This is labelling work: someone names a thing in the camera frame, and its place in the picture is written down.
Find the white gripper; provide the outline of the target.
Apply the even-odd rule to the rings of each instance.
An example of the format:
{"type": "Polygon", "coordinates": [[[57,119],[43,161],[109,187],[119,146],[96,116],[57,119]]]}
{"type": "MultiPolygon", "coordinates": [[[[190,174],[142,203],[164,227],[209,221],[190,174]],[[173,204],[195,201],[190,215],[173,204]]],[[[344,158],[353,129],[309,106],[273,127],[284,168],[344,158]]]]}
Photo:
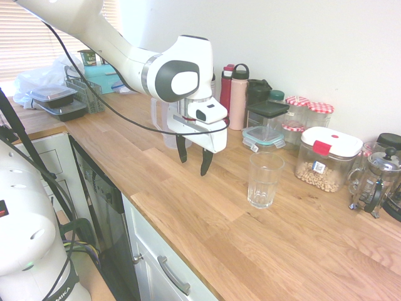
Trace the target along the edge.
{"type": "Polygon", "coordinates": [[[205,176],[211,165],[213,155],[223,151],[227,145],[227,129],[223,120],[205,124],[199,120],[189,122],[179,115],[176,108],[169,107],[167,126],[176,134],[176,145],[181,163],[187,161],[186,139],[203,147],[200,175],[205,176]]]}

